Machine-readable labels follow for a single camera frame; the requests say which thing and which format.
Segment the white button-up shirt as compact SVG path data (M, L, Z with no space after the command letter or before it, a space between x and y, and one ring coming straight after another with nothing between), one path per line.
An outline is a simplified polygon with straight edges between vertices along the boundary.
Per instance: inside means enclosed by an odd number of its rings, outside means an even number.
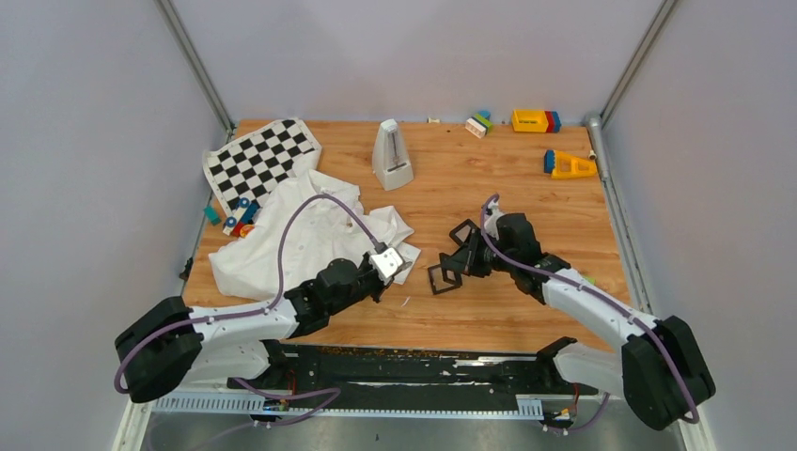
M254 230L209 254L213 277L225 296L270 301L278 291L278 245L290 216L309 197L329 194L357 214L381 242L397 248L411 262L421 250L405 240L414 233L396 208L365 212L360 187L316 170L280 182L258 211ZM292 224L284 243L284 289L294 288L336 258L355 264L373 249L367 234L336 203L319 199L308 205Z

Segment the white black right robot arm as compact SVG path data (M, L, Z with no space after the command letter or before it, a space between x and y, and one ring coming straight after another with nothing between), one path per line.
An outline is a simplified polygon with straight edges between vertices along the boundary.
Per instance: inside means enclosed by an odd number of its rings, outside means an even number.
M458 289L465 276L510 276L517 289L579 321L610 346L593 349L564 337L541 351L542 388L560 392L571 383L622 397L649 428L678 420L696 423L697 406L716 385L691 327L681 318L659 319L597 288L566 260L542 250L522 213L489 209L479 224L466 220L449 234L452 255L428 269L434 294Z

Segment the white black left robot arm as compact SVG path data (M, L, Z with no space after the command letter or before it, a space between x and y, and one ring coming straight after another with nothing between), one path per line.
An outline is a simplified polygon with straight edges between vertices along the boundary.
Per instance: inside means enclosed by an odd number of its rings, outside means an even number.
M394 279L370 257L359 265L338 258L288 290L275 307L189 307L180 296L167 297L117 336L115 388L145 403L196 381L242 378L278 387L288 363L267 342L314 334L356 303L379 301Z

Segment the black square frame box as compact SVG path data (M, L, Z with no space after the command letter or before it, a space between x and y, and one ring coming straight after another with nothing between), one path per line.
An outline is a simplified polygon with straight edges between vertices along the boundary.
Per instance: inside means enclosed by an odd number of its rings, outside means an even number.
M433 295L441 295L462 287L461 274L444 268L442 264L428 267L427 273Z

